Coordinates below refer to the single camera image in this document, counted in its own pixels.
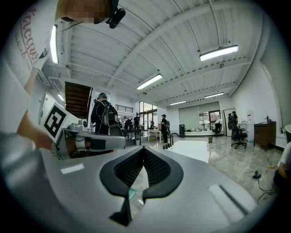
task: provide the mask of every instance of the glossy floor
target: glossy floor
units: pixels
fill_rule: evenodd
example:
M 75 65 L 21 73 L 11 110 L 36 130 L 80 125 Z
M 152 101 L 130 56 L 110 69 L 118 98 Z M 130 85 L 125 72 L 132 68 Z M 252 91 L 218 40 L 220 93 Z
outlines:
M 208 142 L 207 137 L 174 138 L 174 142 L 178 140 Z M 163 146 L 163 144 L 159 142 L 143 142 L 142 145 L 157 148 L 162 148 Z M 269 183 L 276 190 L 273 184 L 273 176 L 277 169 L 281 154 L 282 152 L 276 149 L 269 149 L 265 152 L 258 146 L 254 147 L 253 143 L 248 143 L 246 149 L 243 146 L 239 146 L 235 149 L 231 147 L 231 139 L 225 136 L 214 137 L 213 143 L 207 143 L 209 164 L 227 175 L 233 181 L 239 183 L 255 200 L 257 200 L 264 191 L 259 188 L 258 180 L 252 178 L 254 172 L 249 168 L 257 170 L 265 179 L 260 179 L 260 187 L 262 189 L 270 190 L 270 186 L 267 184 Z M 275 165 L 275 168 L 270 168 L 270 164 Z M 141 170 L 132 188 L 136 190 L 136 194 L 130 201 L 131 214 L 134 217 L 143 207 L 142 191 L 148 188 L 147 174 L 144 168 Z

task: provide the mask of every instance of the ceiling light fixture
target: ceiling light fixture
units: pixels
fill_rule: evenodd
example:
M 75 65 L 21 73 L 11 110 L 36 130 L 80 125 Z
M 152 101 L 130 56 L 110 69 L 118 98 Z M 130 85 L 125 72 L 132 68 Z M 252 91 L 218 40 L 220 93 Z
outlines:
M 210 96 L 206 96 L 205 99 L 212 98 L 212 97 L 216 97 L 216 96 L 222 96 L 222 95 L 224 95 L 224 92 L 222 92 L 222 93 L 217 93 L 217 94 L 210 95 Z
M 51 31 L 51 38 L 50 38 L 50 53 L 55 64 L 59 63 L 58 58 L 58 51 L 56 47 L 56 34 L 57 34 L 57 25 L 53 26 L 53 30 Z
M 171 103 L 170 106 L 176 105 L 176 104 L 183 104 L 183 103 L 186 103 L 186 101 L 184 100 L 184 101 L 180 101 L 180 102 L 177 102 L 177 103 Z
M 228 54 L 228 53 L 234 53 L 234 52 L 237 52 L 237 51 L 238 51 L 238 46 L 229 46 L 229 47 L 220 48 L 220 49 L 213 50 L 211 52 L 202 54 L 199 57 L 200 57 L 201 61 L 205 61 L 205 60 L 211 59 L 213 57 L 225 55 L 225 54 Z
M 146 86 L 152 84 L 153 82 L 158 81 L 158 80 L 161 79 L 162 77 L 163 77 L 162 75 L 158 74 L 158 75 L 156 75 L 155 77 L 151 78 L 149 81 L 147 81 L 147 82 L 145 82 L 144 84 L 140 85 L 137 89 L 138 89 L 138 90 L 141 90 L 141 89 L 145 88 Z
M 64 98 L 60 94 L 58 94 L 58 96 L 62 101 L 65 101 Z

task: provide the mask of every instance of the staircase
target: staircase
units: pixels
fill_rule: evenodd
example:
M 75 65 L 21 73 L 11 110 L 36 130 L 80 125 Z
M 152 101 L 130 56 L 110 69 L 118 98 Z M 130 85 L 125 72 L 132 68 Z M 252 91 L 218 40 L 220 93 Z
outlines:
M 87 119 L 92 88 L 65 82 L 65 109 L 79 119 Z

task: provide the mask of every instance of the ceiling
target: ceiling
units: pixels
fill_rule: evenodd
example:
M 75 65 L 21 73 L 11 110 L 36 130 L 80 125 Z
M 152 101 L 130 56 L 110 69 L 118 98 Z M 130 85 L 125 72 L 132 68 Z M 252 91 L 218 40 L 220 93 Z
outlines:
M 256 54 L 262 12 L 255 3 L 120 0 L 119 5 L 126 16 L 115 29 L 82 23 L 60 31 L 64 25 L 57 22 L 60 63 L 46 62 L 42 75 L 49 77 L 47 85 L 63 92 L 64 81 L 71 81 L 157 106 L 184 100 L 203 103 L 214 93 L 230 96 Z M 199 59 L 200 54 L 231 45 L 238 45 L 238 52 Z M 136 89 L 159 73 L 162 79 Z

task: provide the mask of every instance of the railing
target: railing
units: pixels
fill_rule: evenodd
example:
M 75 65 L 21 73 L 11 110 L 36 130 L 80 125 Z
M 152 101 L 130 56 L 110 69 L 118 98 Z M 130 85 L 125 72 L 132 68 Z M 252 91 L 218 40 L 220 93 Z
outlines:
M 125 112 L 133 113 L 133 108 L 132 107 L 126 107 L 126 106 L 115 104 L 115 109 L 117 111 L 125 111 Z

